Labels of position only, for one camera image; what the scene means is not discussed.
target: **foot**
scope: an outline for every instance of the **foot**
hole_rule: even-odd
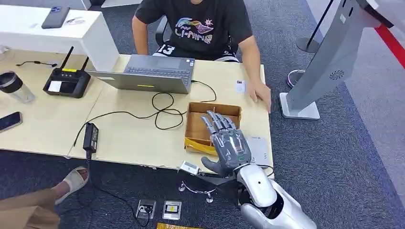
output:
[[[83,180],[86,180],[88,177],[88,172],[87,169],[83,168],[77,171],[80,176],[82,177]],[[56,193],[56,198],[55,199],[60,199],[62,198],[64,195],[66,195],[68,192],[70,192],[70,187],[67,184],[66,181],[62,181],[59,184],[57,184],[55,187],[51,188],[52,190],[55,191]]]

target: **laptop keyboard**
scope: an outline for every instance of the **laptop keyboard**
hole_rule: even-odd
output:
[[[185,71],[185,70],[162,70],[162,69],[129,67],[125,70],[125,72],[141,74],[141,75],[180,77],[183,80],[184,85],[186,85],[186,86],[188,86],[188,84],[189,84],[189,77],[190,77],[190,71]]]

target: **office chair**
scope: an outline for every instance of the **office chair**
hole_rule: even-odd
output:
[[[162,46],[165,42],[163,40],[163,34],[166,30],[167,25],[168,25],[167,17],[163,16],[162,19],[160,20],[159,26],[156,29],[156,33],[155,33],[155,39],[159,46]],[[238,48],[239,48],[239,46],[237,44],[231,44],[231,50],[234,51],[235,53],[238,51]]]

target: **desk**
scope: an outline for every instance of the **desk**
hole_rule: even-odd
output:
[[[61,28],[42,29],[50,8],[0,5],[0,45],[15,50],[87,55],[99,71],[110,71],[119,53],[98,11],[70,10]],[[80,18],[81,24],[66,24]]]
[[[24,51],[9,51],[0,55],[0,72],[16,72],[36,96],[32,103],[22,104],[0,92],[0,117],[19,111],[23,120],[21,125],[0,133],[0,149],[68,155],[72,138],[86,121],[104,83],[91,79],[81,99],[49,96],[42,88],[51,74],[51,68],[33,63],[15,66],[16,63],[33,60],[61,63],[64,58],[65,54]],[[72,55],[67,67],[80,69],[84,60],[85,56]]]
[[[121,55],[114,70],[124,71],[129,55]],[[243,66],[238,63],[196,61],[193,79],[210,85],[217,93],[219,104],[237,105],[242,108],[241,126],[245,135],[260,136],[268,140],[271,152],[270,127],[268,112],[263,102],[254,103],[247,94],[235,92],[236,80],[245,79]],[[113,111],[129,111],[137,116],[148,116],[156,110],[151,105],[153,92],[118,90],[106,84],[92,109],[89,119]],[[199,83],[193,83],[189,95],[174,94],[173,108],[186,111],[189,102],[198,102],[213,98],[212,91]],[[156,106],[165,107],[171,99],[162,95],[156,98]],[[180,121],[179,116],[161,114],[158,125],[169,127]],[[112,114],[94,121],[99,128],[97,153],[95,160],[134,164],[149,167],[177,169],[183,160],[199,166],[202,171],[208,170],[202,165],[200,153],[184,150],[185,123],[173,130],[162,131],[155,127],[154,117],[149,120],[136,119],[128,114]],[[69,156],[85,158],[82,149],[84,132],[82,131],[76,147]]]

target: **laptop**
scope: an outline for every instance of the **laptop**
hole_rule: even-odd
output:
[[[194,61],[191,58],[131,55],[123,73],[87,73],[118,89],[188,94]]]

